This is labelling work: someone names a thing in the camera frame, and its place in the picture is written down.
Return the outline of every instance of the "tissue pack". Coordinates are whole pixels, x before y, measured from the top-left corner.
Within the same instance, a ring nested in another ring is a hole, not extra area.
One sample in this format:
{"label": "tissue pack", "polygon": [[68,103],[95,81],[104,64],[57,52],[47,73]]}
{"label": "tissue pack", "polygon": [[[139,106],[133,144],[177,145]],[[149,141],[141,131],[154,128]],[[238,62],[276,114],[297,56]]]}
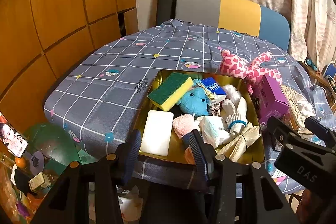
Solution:
{"label": "tissue pack", "polygon": [[267,124],[269,117],[281,118],[288,112],[289,103],[280,84],[272,77],[264,75],[254,88],[253,97],[261,126]]}
{"label": "tissue pack", "polygon": [[225,91],[214,80],[213,77],[205,78],[199,81],[198,86],[204,89],[206,95],[206,101],[209,106],[224,101],[226,98]]}

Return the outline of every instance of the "metal tray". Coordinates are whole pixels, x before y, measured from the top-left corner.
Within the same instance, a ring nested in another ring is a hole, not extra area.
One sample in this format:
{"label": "metal tray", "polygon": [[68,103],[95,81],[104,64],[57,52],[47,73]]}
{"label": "metal tray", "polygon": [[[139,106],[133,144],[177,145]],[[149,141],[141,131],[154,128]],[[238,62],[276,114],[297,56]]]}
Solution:
{"label": "metal tray", "polygon": [[[247,120],[251,122],[254,126],[259,126],[258,116],[255,111],[254,105],[252,103],[250,94],[247,91],[246,85],[242,79],[236,77],[230,77],[226,75],[215,75],[211,73],[202,73],[202,72],[192,72],[192,71],[181,71],[181,70],[160,70],[155,79],[152,82],[151,88],[148,93],[152,92],[154,89],[157,89],[159,85],[173,72],[179,72],[190,75],[192,79],[205,79],[208,77],[213,77],[220,86],[223,85],[233,85],[240,91],[241,95],[247,102]],[[139,115],[135,121],[134,128],[140,130],[141,134],[143,134],[143,130],[146,124],[147,115],[150,110],[160,110],[156,107],[146,96],[143,100]],[[178,138],[175,134],[174,129],[172,128],[169,150],[167,157],[148,154],[144,152],[139,152],[141,155],[146,155],[152,158],[166,160],[171,162],[178,162],[182,164],[187,164],[187,161],[184,158],[184,146],[182,140]],[[239,163],[241,164],[250,164],[254,161],[259,163],[263,163],[265,160],[264,155],[264,147],[263,147],[263,139],[262,136],[257,139],[253,145],[251,145],[246,152],[239,159]]]}

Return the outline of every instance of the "green balloon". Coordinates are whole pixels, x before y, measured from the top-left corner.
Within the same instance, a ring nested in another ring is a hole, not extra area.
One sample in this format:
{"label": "green balloon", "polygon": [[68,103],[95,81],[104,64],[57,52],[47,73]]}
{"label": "green balloon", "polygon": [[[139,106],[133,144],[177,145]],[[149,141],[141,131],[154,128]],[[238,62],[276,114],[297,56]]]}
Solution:
{"label": "green balloon", "polygon": [[72,161],[80,161],[72,138],[61,127],[52,123],[38,123],[24,132],[29,149],[41,151],[43,155],[68,166]]}

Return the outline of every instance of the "gray checkered bedsheet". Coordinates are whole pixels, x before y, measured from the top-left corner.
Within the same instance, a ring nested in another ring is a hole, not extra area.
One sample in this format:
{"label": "gray checkered bedsheet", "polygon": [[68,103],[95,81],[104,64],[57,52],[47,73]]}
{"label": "gray checkered bedsheet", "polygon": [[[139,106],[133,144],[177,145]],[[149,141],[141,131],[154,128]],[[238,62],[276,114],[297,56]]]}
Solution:
{"label": "gray checkered bedsheet", "polygon": [[[336,120],[324,91],[312,85],[305,70],[283,50],[257,37],[234,31],[170,20],[160,26],[113,41],[89,56],[46,100],[48,120],[60,125],[85,151],[96,158],[113,153],[132,130],[151,81],[161,69],[217,73],[221,49],[247,62],[261,52],[273,54],[261,66],[275,68],[283,84],[302,93],[316,110],[320,122],[333,129]],[[320,143],[318,138],[312,141]],[[264,136],[265,167],[284,193],[302,188],[275,169],[278,152]],[[173,164],[140,155],[133,175],[153,182],[198,189],[192,165]]]}

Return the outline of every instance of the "pink giraffe plush toy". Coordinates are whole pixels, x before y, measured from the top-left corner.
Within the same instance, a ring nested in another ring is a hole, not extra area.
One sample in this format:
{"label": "pink giraffe plush toy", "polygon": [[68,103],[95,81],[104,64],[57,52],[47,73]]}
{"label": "pink giraffe plush toy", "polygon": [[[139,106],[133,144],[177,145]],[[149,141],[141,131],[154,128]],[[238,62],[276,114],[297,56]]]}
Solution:
{"label": "pink giraffe plush toy", "polygon": [[219,66],[221,74],[245,79],[250,94],[253,93],[252,86],[258,85],[263,75],[269,75],[281,84],[281,74],[279,71],[258,67],[262,62],[271,60],[272,54],[270,52],[261,53],[251,62],[249,67],[238,55],[231,54],[228,50],[223,50],[221,56],[223,57]]}

